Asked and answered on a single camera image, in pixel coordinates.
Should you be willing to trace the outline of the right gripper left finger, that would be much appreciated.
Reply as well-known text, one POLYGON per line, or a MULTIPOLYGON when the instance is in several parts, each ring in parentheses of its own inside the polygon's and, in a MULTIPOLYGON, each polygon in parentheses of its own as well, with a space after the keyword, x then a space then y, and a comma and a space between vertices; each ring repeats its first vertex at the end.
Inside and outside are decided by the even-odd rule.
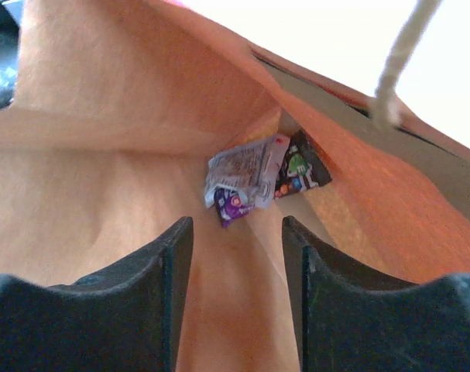
POLYGON ((70 285, 0 274, 0 371, 173 371, 194 243, 190 217, 70 285))

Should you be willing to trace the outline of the red paper bag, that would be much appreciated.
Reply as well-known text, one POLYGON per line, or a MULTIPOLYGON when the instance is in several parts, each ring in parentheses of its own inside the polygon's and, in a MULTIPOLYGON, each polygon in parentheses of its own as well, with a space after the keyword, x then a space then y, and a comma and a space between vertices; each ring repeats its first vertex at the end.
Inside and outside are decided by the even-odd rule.
POLYGON ((282 222, 390 276, 470 274, 470 153, 403 108, 363 100, 164 1, 27 1, 13 102, 0 110, 0 274, 70 285, 190 217, 173 371, 303 371, 282 222), (303 130, 332 181, 227 229, 208 160, 303 130))

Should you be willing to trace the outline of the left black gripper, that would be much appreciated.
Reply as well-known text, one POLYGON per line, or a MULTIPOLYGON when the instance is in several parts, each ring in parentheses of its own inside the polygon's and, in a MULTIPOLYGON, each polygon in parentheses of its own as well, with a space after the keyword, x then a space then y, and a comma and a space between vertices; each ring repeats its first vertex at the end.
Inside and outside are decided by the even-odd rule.
POLYGON ((14 97, 21 21, 21 1, 0 1, 0 110, 14 97))

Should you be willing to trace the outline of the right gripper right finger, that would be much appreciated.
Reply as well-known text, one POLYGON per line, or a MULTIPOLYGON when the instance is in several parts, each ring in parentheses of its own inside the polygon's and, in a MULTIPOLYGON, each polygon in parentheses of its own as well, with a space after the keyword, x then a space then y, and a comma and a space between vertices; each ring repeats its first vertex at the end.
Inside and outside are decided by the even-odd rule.
POLYGON ((414 284, 282 222, 303 371, 470 371, 470 274, 414 284))

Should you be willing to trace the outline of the silver wrapper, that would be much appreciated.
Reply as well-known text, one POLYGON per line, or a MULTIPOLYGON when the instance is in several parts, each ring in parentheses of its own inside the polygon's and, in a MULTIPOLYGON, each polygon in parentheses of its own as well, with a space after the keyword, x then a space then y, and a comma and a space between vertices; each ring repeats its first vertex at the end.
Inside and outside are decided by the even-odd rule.
POLYGON ((270 207, 276 179, 290 138, 274 134, 259 141, 222 151, 208 161, 208 174, 204 187, 204 203, 214 204, 218 188, 236 191, 243 205, 257 208, 270 207))

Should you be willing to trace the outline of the brown candy packet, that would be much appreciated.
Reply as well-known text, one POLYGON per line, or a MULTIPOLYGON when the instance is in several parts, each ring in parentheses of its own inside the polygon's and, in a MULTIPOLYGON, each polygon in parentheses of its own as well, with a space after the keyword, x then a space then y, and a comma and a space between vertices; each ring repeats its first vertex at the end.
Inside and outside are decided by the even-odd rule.
POLYGON ((290 138, 276 179, 274 198, 283 198, 306 190, 324 187, 332 181, 307 134, 300 130, 290 138))

